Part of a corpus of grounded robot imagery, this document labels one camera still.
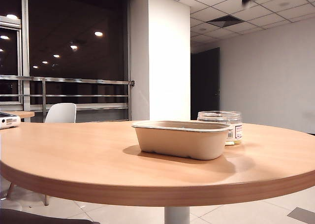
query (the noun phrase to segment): metal railing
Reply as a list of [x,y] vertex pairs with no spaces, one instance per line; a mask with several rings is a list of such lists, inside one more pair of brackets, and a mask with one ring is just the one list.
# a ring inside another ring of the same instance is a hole
[[56,77],[38,77],[38,76],[17,76],[17,75],[0,75],[0,80],[20,80],[20,81],[41,81],[42,94],[2,94],[0,97],[42,97],[42,113],[43,121],[46,117],[46,97],[127,97],[127,107],[101,107],[101,108],[85,108],[82,110],[97,109],[129,109],[130,95],[48,95],[46,94],[46,82],[67,82],[67,83],[89,83],[89,84],[105,84],[105,85],[127,85],[128,92],[130,87],[134,85],[134,81],[114,81],[114,80],[92,80],[92,79],[74,79],[74,78],[56,78]]

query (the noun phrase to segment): white wall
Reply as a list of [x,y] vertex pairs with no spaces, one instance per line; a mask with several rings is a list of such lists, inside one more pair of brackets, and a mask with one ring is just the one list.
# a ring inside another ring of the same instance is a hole
[[315,19],[212,44],[220,107],[244,122],[315,133]]
[[149,104],[149,9],[148,0],[130,0],[131,117],[146,120]]
[[189,120],[189,7],[174,0],[131,0],[130,8],[132,119]]

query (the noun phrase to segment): white device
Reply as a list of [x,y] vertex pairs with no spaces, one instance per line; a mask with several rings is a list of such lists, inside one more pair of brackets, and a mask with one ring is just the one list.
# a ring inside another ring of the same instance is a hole
[[21,118],[9,113],[0,112],[0,129],[18,127],[21,123]]

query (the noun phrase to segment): glass jar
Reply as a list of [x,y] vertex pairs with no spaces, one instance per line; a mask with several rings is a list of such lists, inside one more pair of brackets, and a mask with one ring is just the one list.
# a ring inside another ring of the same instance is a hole
[[226,145],[240,144],[243,136],[242,116],[240,112],[233,111],[204,111],[198,112],[198,121],[221,122],[233,125],[229,131]]

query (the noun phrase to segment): jar label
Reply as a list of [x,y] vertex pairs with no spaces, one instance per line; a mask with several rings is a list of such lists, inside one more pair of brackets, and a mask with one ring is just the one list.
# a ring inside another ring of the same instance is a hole
[[227,141],[236,141],[240,140],[243,136],[243,127],[242,123],[232,124],[232,130],[228,132]]

